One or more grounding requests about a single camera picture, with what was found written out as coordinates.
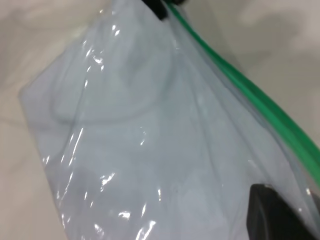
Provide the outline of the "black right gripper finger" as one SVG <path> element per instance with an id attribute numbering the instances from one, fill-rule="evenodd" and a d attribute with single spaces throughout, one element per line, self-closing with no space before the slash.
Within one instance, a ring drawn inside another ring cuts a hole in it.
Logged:
<path id="1" fill-rule="evenodd" d="M 293 208 L 273 188 L 250 187 L 246 228 L 250 240 L 315 240 Z"/>

